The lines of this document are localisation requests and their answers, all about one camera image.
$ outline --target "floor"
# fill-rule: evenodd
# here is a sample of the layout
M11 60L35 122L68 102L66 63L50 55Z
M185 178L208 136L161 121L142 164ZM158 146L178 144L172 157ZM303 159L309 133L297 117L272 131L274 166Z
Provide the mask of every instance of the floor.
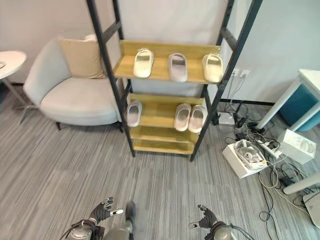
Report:
M233 137L232 127L211 125L194 162L150 152L138 152L133 158L124 133L115 125L63 125L58 131L37 110L19 125L22 112L12 109L13 102L8 94L0 103L1 240L58 239L109 196L114 197L114 209L135 201L136 240L204 239L207 230L188 229L188 223L202 217L198 204L212 209L219 220L241 226L256 240L269 239L258 216L266 210L258 176L239 179L222 155L224 139ZM270 108L248 107L253 119ZM273 121L268 134L276 138L286 125L279 117ZM320 142L318 127L304 135ZM320 163L313 160L299 167L310 175L319 171ZM280 240L320 239L320 229L305 213L273 189L270 192ZM123 215L115 216L101 225L107 230L122 221ZM276 239L272 228L271 236Z

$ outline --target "wall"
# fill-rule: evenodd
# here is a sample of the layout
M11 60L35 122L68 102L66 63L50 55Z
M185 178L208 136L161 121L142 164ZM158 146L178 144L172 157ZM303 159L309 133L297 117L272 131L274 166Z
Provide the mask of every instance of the wall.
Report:
M119 0L124 37L129 40L214 44L227 0ZM250 0L236 0L228 28L239 35ZM97 0L103 27L113 22L111 0ZM320 1L264 0L237 68L251 70L235 99L275 102L299 68L320 70ZM91 29L84 0L0 0L0 51L21 50L28 60L10 79L23 82L41 47L54 36ZM119 56L117 37L109 44L113 62ZM228 46L223 57L230 56ZM196 84L170 85L134 81L135 91L198 95ZM215 87L210 87L211 96Z
M248 6L243 0L237 1L238 25L244 20L240 13L245 13ZM262 2L236 65L251 73L235 99L276 102L295 80L298 69L320 70L319 13L319 0ZM237 36L239 26L231 31Z
M96 2L106 28L113 22L112 1ZM0 0L0 51L20 50L27 54L22 69L9 77L12 82L25 81L40 49L50 39L92 31L85 0Z
M124 37L136 41L211 44L228 0L119 0ZM132 80L135 92L199 96L202 85Z

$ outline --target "wooden shelf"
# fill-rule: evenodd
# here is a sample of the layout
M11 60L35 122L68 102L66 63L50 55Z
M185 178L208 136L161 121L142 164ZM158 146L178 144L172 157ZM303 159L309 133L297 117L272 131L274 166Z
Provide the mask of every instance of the wooden shelf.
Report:
M178 105L178 103L142 103L139 125L157 128L174 128L176 108Z
M139 125L155 128L174 128L177 106L181 103L189 103L192 106L202 104L203 98L176 97L150 94L129 95L131 100L142 102L142 113Z
M137 126L131 129L130 136L135 140L160 141L194 145L198 135L190 131L177 131L174 128Z
M184 96L168 96L168 95L153 95L153 94L138 94L130 93L131 100L139 100L142 103L176 103L176 104L191 104L202 105L204 98L184 97Z
M142 48L151 50L154 54L154 63L151 75L147 80L171 81L168 69L168 57L174 53L181 53L187 58L187 83L212 84L205 80L202 58L209 53L219 53L220 46L214 45L187 45L167 44L160 42L134 42L121 40L122 56L113 69L117 78L137 78L133 74L137 51Z
M136 151L189 155L193 153L194 146L188 143L134 140L133 149Z

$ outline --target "power strip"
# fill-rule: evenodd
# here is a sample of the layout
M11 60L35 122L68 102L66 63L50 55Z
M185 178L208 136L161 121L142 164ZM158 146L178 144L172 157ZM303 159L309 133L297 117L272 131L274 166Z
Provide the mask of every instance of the power strip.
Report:
M278 159L280 157L280 155L282 154L281 151L277 150L277 151L273 151L272 149L270 149L268 147L269 145L269 141L263 143L262 141L258 140L257 143L263 148L265 149L271 156L275 157L275 159Z

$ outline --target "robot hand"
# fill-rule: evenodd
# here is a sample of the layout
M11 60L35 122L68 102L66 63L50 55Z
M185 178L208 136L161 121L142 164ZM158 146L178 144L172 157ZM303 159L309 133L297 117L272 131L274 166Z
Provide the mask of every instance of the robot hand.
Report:
M198 222L192 222L189 224L189 228L190 229L194 229L194 228L204 228L204 229L211 229L213 227L213 225L217 222L217 218L215 216L215 214L208 209L206 206L204 205L198 205L198 208L203 211L204 213L204 217L198 221Z
M113 197L108 197L102 201L95 209L91 212L89 220L94 221L95 225L98 225L101 221L124 212L123 209L117 209L110 211L111 204L113 203Z

